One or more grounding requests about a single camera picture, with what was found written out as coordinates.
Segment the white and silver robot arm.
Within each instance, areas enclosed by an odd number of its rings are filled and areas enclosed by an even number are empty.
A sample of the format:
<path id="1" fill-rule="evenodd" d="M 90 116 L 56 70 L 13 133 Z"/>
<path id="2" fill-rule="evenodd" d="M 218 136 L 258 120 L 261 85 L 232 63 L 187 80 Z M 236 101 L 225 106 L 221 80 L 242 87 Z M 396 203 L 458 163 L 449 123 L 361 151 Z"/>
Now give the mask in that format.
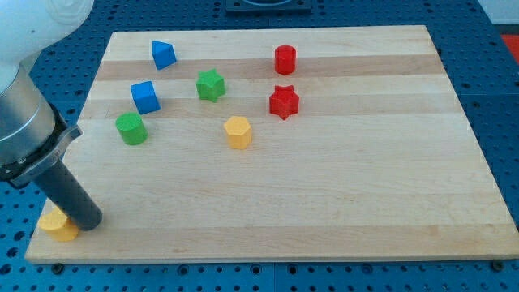
<path id="1" fill-rule="evenodd" d="M 73 33 L 93 0 L 1 0 L 1 180 L 22 188 L 80 136 L 42 96 L 23 60 Z"/>

